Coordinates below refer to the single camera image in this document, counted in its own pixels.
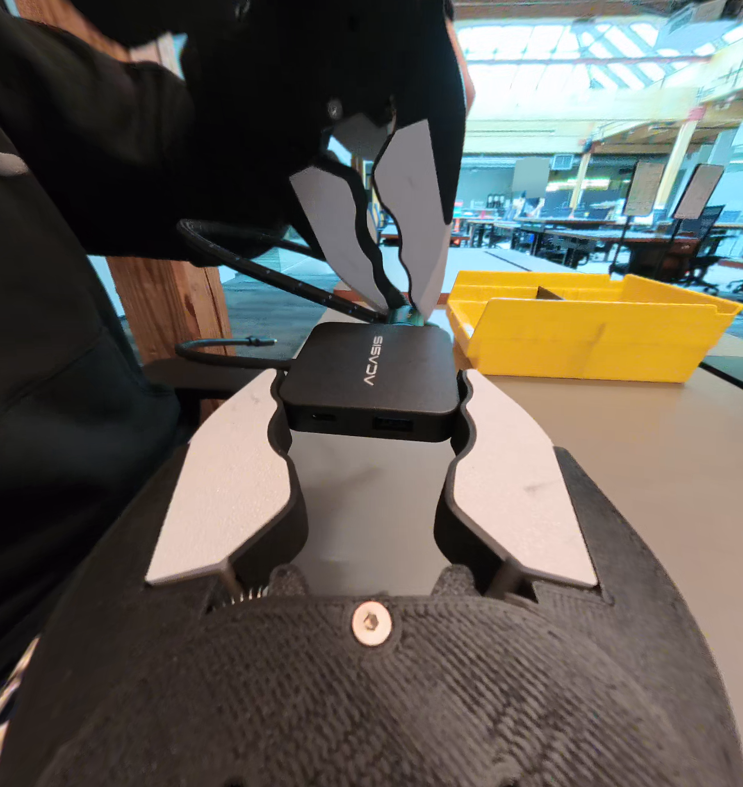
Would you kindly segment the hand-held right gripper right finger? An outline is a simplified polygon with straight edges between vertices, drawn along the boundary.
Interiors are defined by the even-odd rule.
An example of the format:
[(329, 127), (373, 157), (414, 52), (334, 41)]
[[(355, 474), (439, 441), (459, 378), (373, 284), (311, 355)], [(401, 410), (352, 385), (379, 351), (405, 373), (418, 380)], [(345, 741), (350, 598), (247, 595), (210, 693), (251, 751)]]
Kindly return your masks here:
[(460, 403), (435, 513), (435, 542), (482, 595), (528, 594), (547, 582), (582, 591), (598, 577), (555, 447), (480, 372), (457, 378)]

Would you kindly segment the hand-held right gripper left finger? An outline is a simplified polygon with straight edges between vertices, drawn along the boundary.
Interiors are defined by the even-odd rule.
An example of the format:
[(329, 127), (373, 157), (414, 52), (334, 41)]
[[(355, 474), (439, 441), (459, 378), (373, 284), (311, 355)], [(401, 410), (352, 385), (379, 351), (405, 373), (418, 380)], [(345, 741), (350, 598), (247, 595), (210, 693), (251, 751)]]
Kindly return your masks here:
[(149, 585), (218, 577), (268, 585), (305, 546), (308, 515), (279, 388), (260, 373), (190, 439), (146, 573)]

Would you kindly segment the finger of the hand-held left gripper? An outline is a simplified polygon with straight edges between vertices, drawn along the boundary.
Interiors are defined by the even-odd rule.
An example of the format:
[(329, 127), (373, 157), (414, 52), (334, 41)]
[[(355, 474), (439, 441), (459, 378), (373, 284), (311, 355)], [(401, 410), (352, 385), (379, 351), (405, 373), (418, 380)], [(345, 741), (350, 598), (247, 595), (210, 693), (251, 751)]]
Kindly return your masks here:
[(451, 228), (443, 212), (428, 120), (399, 127), (389, 137), (373, 179), (397, 226), (409, 301), (429, 319), (442, 292)]
[(289, 183), (325, 261), (367, 304), (386, 314), (390, 283), (359, 174), (335, 160), (316, 160)]

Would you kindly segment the black square usb hub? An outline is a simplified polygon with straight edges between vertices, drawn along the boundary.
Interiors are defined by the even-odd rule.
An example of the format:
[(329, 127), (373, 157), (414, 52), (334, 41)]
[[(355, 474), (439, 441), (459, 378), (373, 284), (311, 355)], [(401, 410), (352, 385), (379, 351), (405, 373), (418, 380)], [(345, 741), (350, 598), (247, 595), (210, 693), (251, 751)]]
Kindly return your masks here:
[(453, 343), (432, 326), (321, 323), (278, 396), (295, 431), (443, 442), (460, 405)]

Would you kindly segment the yellow plastic bin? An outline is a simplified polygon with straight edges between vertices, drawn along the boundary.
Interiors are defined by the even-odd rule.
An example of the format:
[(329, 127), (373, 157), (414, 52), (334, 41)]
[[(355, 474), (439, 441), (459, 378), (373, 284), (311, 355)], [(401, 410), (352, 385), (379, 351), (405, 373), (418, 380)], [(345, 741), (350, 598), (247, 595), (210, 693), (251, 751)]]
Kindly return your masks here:
[(600, 304), (616, 302), (621, 286), (606, 274), (462, 271), (446, 314), (475, 368), (531, 364), (592, 342)]
[(682, 384), (743, 311), (736, 301), (636, 275), (620, 281), (617, 301), (595, 315), (602, 323), (594, 340), (571, 355), (482, 368), (467, 360), (488, 376)]

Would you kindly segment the person's left forearm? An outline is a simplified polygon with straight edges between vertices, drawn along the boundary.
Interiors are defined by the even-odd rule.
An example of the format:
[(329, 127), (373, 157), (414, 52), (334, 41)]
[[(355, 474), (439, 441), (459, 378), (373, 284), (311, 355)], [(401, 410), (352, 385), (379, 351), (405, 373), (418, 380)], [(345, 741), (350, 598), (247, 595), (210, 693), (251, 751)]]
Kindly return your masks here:
[(91, 255), (186, 260), (184, 219), (285, 234), (257, 154), (185, 82), (1, 6), (0, 133)]

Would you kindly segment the black office chair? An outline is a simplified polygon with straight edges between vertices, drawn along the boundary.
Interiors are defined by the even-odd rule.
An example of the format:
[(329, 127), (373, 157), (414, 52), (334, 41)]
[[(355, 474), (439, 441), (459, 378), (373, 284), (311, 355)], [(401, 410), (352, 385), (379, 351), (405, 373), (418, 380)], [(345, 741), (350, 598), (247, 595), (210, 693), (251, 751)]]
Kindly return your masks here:
[(142, 365), (141, 371), (151, 383), (174, 390), (182, 420), (192, 429), (261, 374), (260, 370), (202, 364), (180, 357), (155, 360)]

